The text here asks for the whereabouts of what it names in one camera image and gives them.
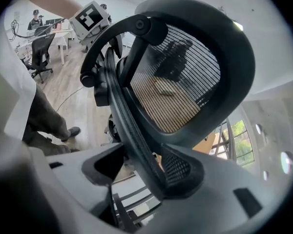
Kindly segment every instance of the screw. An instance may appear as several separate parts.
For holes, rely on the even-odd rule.
[[[136,28],[137,29],[143,29],[145,23],[142,20],[137,20],[136,22]]]

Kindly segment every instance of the black shirt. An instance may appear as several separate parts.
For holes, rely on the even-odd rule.
[[[37,29],[40,26],[42,26],[42,19],[41,18],[38,18],[38,20],[32,19],[29,22],[27,30]]]

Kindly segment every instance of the black shoe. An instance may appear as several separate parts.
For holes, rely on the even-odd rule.
[[[70,129],[68,129],[68,130],[70,131],[70,137],[69,137],[69,138],[75,137],[76,135],[78,135],[78,134],[81,132],[81,130],[80,130],[79,127],[72,127],[72,128],[70,128]],[[62,139],[61,141],[62,141],[62,142],[65,142],[65,141],[67,141],[69,138],[67,138],[67,139]]]

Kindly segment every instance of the floor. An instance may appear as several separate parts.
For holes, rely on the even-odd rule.
[[[65,64],[61,64],[60,50],[57,46],[49,49],[53,73],[42,73],[44,83],[39,76],[35,77],[38,86],[42,88],[49,102],[58,113],[65,118],[67,127],[78,126],[82,130],[74,139],[69,139],[65,145],[79,150],[88,150],[108,143],[109,137],[104,133],[107,119],[110,115],[109,107],[97,107],[93,96],[93,88],[83,87],[81,84],[80,69],[86,56],[82,53],[84,46],[78,41],[70,41],[68,56],[64,56]],[[51,135],[54,144],[63,144]],[[131,175],[133,171],[123,167],[116,181]]]

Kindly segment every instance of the window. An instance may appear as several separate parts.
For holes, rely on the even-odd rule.
[[[232,127],[232,133],[234,136],[235,152],[236,152],[236,162],[240,166],[247,165],[254,161],[253,149],[251,145],[251,140],[244,125],[243,120],[239,121]],[[219,134],[216,134],[215,141],[213,143],[213,148],[210,151],[210,155],[214,155],[216,152]],[[228,159],[228,144],[229,144],[228,129],[224,129],[221,133],[220,146],[218,149],[217,157]]]

